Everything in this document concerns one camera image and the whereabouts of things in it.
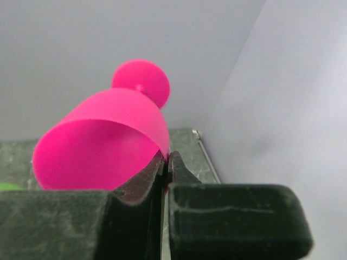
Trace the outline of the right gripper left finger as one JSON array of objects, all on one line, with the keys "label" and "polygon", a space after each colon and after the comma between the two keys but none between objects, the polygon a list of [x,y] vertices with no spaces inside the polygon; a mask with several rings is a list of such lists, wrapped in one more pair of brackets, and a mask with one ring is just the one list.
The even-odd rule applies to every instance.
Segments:
[{"label": "right gripper left finger", "polygon": [[165,160],[114,191],[1,193],[1,259],[160,259]]}]

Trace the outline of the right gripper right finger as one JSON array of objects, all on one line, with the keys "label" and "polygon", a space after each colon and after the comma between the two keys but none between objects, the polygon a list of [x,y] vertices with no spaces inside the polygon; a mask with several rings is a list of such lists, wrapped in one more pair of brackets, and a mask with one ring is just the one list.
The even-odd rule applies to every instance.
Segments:
[{"label": "right gripper right finger", "polygon": [[205,184],[169,156],[172,259],[302,259],[313,237],[300,200],[283,185]]}]

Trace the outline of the pink plastic wine glass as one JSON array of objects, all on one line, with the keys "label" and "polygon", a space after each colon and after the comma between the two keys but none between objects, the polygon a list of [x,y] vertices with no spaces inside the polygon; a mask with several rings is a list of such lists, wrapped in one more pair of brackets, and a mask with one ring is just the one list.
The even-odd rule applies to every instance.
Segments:
[{"label": "pink plastic wine glass", "polygon": [[38,141],[32,163],[40,188],[112,191],[156,154],[168,158],[161,110],[169,95],[169,79],[155,63],[120,65],[109,89],[85,99]]}]

